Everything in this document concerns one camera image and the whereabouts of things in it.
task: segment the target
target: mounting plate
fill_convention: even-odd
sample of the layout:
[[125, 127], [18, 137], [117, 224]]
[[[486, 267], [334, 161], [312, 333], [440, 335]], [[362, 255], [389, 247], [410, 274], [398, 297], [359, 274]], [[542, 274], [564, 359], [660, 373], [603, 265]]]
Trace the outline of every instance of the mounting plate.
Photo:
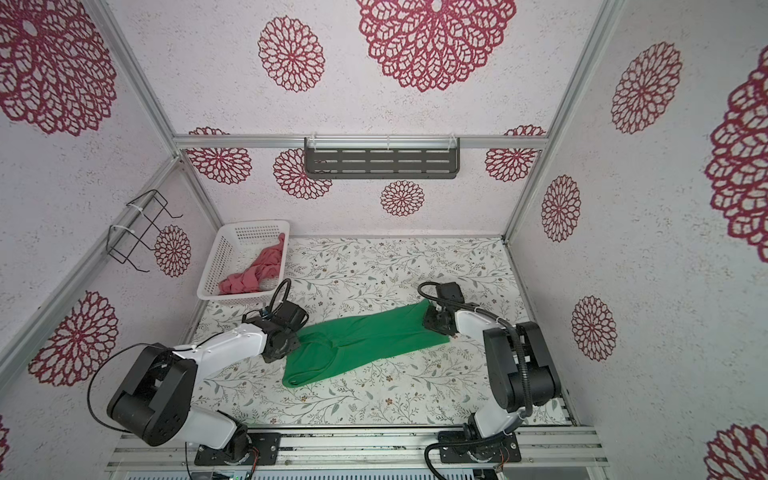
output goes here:
[[[277, 460], [277, 453], [280, 450], [280, 433], [249, 433], [251, 446], [256, 447], [259, 451], [259, 460], [256, 465], [275, 465]], [[209, 449], [205, 445], [201, 445], [197, 450], [197, 455], [194, 459], [194, 464], [198, 466], [215, 466], [226, 465], [221, 458], [218, 458], [218, 450]], [[248, 456], [240, 462], [241, 465], [253, 464], [253, 453], [249, 452]]]
[[[440, 432], [437, 434], [437, 441], [441, 443], [462, 442], [464, 440], [466, 440], [464, 432]], [[505, 463], [517, 463], [521, 461], [518, 438], [514, 433], [499, 440], [498, 443], [493, 443], [487, 447], [484, 446], [483, 449], [483, 458], [478, 459], [483, 462], [501, 463], [502, 450], [504, 452]], [[475, 458], [470, 456], [467, 449], [457, 449], [453, 447], [440, 449], [440, 462], [442, 463], [474, 463], [478, 461]]]

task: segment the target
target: pink cloth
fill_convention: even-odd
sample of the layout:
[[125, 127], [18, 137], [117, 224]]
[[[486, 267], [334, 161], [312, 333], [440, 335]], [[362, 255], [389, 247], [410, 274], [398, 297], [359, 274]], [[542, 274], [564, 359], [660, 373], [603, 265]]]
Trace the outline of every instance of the pink cloth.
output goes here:
[[261, 280], [280, 275], [280, 262], [283, 261], [286, 235], [281, 233], [277, 238], [280, 242], [261, 250], [259, 256], [244, 272], [233, 273], [219, 283], [219, 290], [221, 290], [222, 295], [260, 292], [259, 283]]

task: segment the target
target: table surface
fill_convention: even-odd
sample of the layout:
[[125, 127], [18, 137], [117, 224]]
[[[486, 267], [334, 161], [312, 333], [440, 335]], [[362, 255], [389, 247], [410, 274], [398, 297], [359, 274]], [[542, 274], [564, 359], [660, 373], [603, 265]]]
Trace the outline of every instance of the table surface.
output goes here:
[[[426, 280], [458, 282], [468, 302], [528, 318], [497, 238], [291, 238], [285, 277], [310, 325], [417, 303]], [[251, 308], [209, 303], [194, 339], [232, 328]], [[194, 402], [248, 425], [455, 425], [492, 397], [483, 346], [462, 335], [297, 389], [282, 384], [285, 362], [235, 363], [205, 379]], [[527, 422], [571, 424], [562, 399]]]

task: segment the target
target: wire hanger holder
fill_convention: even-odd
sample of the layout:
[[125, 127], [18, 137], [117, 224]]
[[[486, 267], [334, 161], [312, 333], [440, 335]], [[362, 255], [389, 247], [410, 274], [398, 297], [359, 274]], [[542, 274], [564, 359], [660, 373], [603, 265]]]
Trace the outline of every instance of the wire hanger holder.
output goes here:
[[[137, 205], [137, 203], [140, 203], [141, 200], [146, 200], [146, 203], [144, 204], [144, 207], [140, 207], [139, 205]], [[157, 211], [157, 213], [152, 218], [150, 218], [147, 215], [145, 210], [150, 206], [152, 200], [154, 200], [155, 202], [157, 202], [158, 205], [160, 205], [160, 209]], [[175, 216], [172, 215], [170, 213], [170, 211], [168, 211], [168, 209], [167, 209], [168, 200], [166, 200], [166, 198], [163, 197], [163, 194], [161, 194], [157, 190], [148, 190], [148, 191], [144, 192], [143, 194], [139, 195], [138, 197], [134, 198], [133, 200], [131, 200], [127, 204], [125, 204], [125, 206], [126, 207], [133, 207], [133, 208], [135, 208], [136, 210], [139, 211], [139, 213], [141, 215], [137, 215], [127, 226], [124, 226], [124, 225], [110, 225], [109, 226], [109, 230], [107, 230], [107, 246], [106, 246], [107, 254], [110, 257], [112, 257], [115, 260], [117, 260], [120, 264], [125, 264], [126, 262], [128, 262], [128, 263], [131, 264], [131, 266], [133, 268], [135, 268], [139, 272], [148, 273], [149, 270], [142, 270], [141, 268], [136, 266], [135, 263], [133, 263], [133, 261], [131, 260], [131, 254], [134, 252], [134, 250], [136, 250], [136, 247], [138, 247], [139, 244], [143, 245], [144, 248], [146, 248], [147, 250], [149, 250], [151, 252], [154, 252], [155, 249], [150, 247], [149, 245], [147, 245], [144, 242], [144, 236], [147, 235], [147, 232], [152, 227], [154, 227], [154, 229], [157, 230], [158, 233], [160, 233], [162, 231], [157, 226], [155, 221], [158, 219], [158, 217], [163, 212], [168, 214], [168, 216], [170, 218], [182, 218], [184, 215], [183, 214], [182, 215], [175, 215]], [[149, 220], [149, 225], [147, 225], [147, 228], [144, 229], [144, 231], [141, 233], [141, 235], [137, 236], [136, 235], [136, 230], [132, 229], [131, 227], [133, 226], [134, 223], [136, 223], [136, 220], [138, 220], [140, 217], [144, 217], [147, 220]], [[115, 230], [124, 230], [124, 231], [128, 232], [133, 238], [136, 239], [136, 243], [134, 243], [134, 245], [131, 247], [131, 249], [128, 251], [127, 254], [121, 252], [118, 249], [118, 243], [120, 243], [122, 235], [120, 235], [118, 237], [118, 239], [114, 242], [114, 244], [112, 244], [112, 242], [111, 242], [111, 240], [112, 240], [111, 239], [112, 232], [115, 231]]]

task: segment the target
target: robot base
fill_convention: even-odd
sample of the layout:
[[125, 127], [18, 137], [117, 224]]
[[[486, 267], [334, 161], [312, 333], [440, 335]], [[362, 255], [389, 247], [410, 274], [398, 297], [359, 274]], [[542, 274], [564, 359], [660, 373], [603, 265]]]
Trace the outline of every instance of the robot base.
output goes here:
[[[437, 441], [446, 442], [464, 442], [466, 440], [464, 432], [440, 432], [437, 435]], [[520, 449], [518, 448], [518, 439], [514, 433], [504, 437], [498, 442], [479, 447], [448, 447], [440, 449], [440, 462], [442, 463], [473, 463], [490, 462], [501, 463], [502, 452], [504, 452], [505, 463], [517, 463], [521, 461]]]
[[[277, 452], [280, 450], [280, 433], [250, 433], [248, 436], [251, 441], [248, 449], [256, 447], [259, 451], [259, 460], [256, 465], [275, 465]], [[209, 449], [205, 445], [201, 445], [197, 450], [194, 464], [198, 466], [232, 465], [239, 460], [238, 458], [232, 462], [229, 456], [221, 450]], [[252, 465], [253, 453], [248, 452], [239, 464]]]

